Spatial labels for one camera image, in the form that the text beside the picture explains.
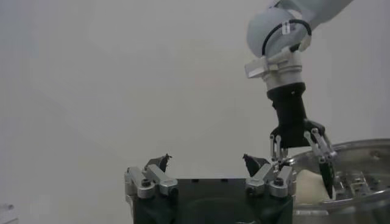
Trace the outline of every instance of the metal clamp arm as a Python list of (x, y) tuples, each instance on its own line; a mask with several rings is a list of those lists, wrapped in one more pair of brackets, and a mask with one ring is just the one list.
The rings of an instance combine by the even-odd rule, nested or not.
[(146, 167), (146, 176), (154, 180), (160, 187), (160, 192), (166, 196), (175, 196), (178, 193), (177, 180), (167, 176), (155, 164)]

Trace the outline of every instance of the gray background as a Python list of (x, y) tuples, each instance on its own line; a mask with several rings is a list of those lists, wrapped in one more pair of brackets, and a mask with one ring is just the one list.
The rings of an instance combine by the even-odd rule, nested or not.
[[(130, 223), (123, 173), (245, 177), (277, 125), (247, 80), (260, 0), (0, 2), (0, 201), (21, 223)], [(303, 54), (304, 101), (333, 142), (389, 137), (388, 0), (355, 0)]]

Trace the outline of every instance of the small black object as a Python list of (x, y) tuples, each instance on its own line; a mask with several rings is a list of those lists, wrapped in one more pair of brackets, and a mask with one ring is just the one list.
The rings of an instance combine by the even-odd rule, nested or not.
[(168, 160), (172, 158), (170, 155), (166, 154), (165, 156), (161, 156), (161, 157), (158, 157), (158, 158), (155, 158), (155, 159), (151, 159), (149, 160), (149, 162), (147, 162), (146, 166), (145, 166), (145, 170), (146, 170), (146, 167), (148, 165), (152, 165), (152, 164), (155, 164), (156, 166), (158, 166), (158, 168), (160, 168), (160, 170), (162, 170), (163, 172), (165, 172), (166, 170), (166, 165), (168, 163)]
[(257, 158), (248, 154), (244, 154), (243, 159), (245, 160), (245, 165), (251, 177), (254, 176), (264, 164), (269, 164), (268, 160), (264, 158)]
[(283, 181), (283, 179), (281, 179), (280, 177), (277, 177), (275, 180), (274, 180), (274, 184), (276, 186), (282, 186), (285, 182)]
[(152, 182), (149, 179), (143, 179), (141, 181), (141, 186), (142, 187), (149, 187), (152, 184)]
[(330, 198), (333, 198), (333, 182), (335, 179), (335, 172), (333, 171), (333, 165), (331, 162), (325, 162), (319, 164), (319, 171), (322, 176), (325, 188)]

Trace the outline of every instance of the black cable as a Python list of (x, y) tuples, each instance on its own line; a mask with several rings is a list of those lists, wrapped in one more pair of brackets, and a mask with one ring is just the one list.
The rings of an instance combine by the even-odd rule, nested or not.
[[(310, 25), (304, 21), (304, 20), (301, 20), (301, 19), (291, 19), (288, 21), (290, 24), (302, 24), (305, 28), (306, 28), (306, 31), (307, 31), (307, 34), (309, 36), (311, 36), (311, 28), (310, 28)], [(266, 39), (264, 40), (264, 43), (263, 43), (263, 47), (261, 48), (261, 54), (262, 56), (266, 55), (266, 46), (267, 46), (267, 42), (269, 41), (269, 39), (271, 38), (271, 36), (276, 32), (278, 31), (280, 28), (282, 28), (283, 24), (279, 24), (277, 26), (275, 26), (275, 28), (273, 28), (267, 35)], [(295, 44), (293, 45), (290, 50), (293, 50), (293, 51), (296, 51), (298, 50), (299, 48), (299, 45), (300, 44)]]

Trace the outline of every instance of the metal rim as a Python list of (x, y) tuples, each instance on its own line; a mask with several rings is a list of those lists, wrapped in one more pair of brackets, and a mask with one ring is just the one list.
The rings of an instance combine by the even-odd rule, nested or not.
[[(390, 139), (368, 139), (368, 140), (360, 140), (360, 141), (351, 141), (351, 142), (345, 142), (336, 144), (333, 146), (333, 148), (336, 151), (344, 151), (344, 150), (353, 150), (358, 148), (365, 148), (365, 147), (378, 147), (378, 146), (389, 146), (390, 150)], [(298, 161), (299, 159), (306, 158), (308, 156), (311, 156), (312, 152), (304, 152), (300, 153), (293, 158), (291, 158), (289, 161), (294, 162)], [(294, 213), (295, 215), (307, 215), (308, 212), (310, 212), (310, 215), (324, 215), (328, 214), (328, 210), (334, 210), (334, 209), (343, 209), (344, 213), (351, 213), (356, 212), (357, 209), (373, 209), (378, 206), (383, 206), (385, 204), (390, 203), (390, 189), (378, 191), (373, 194), (359, 197), (359, 198), (349, 198), (345, 200), (338, 200), (338, 201), (323, 201), (316, 205), (297, 205), (294, 207)]]

